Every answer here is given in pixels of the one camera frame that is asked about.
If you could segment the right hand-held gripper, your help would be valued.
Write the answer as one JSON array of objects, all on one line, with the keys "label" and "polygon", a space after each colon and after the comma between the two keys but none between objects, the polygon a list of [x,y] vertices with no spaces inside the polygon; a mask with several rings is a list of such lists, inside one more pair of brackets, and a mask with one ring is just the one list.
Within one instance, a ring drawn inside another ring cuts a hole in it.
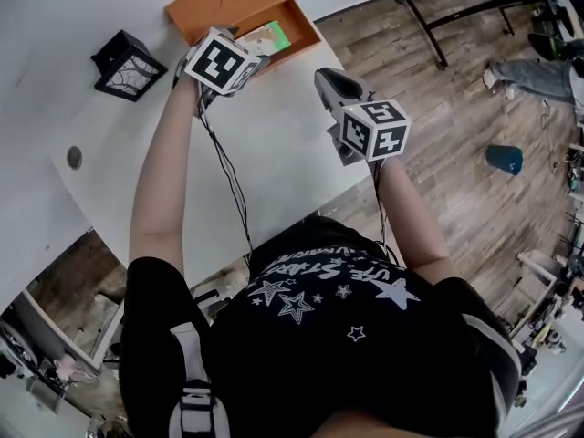
[{"label": "right hand-held gripper", "polygon": [[403,153],[412,121],[396,100],[379,98],[366,80],[339,68],[317,69],[314,84],[334,120],[328,134],[343,165]]}]

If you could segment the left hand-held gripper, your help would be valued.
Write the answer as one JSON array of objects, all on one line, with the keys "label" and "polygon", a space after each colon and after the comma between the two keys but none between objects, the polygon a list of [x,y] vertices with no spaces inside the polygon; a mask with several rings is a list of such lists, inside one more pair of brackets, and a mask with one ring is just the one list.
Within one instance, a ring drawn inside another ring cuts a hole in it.
[{"label": "left hand-held gripper", "polygon": [[257,55],[237,43],[238,30],[238,26],[211,26],[177,66],[175,79],[185,74],[200,85],[201,109],[219,96],[232,97],[271,62],[270,56]]}]

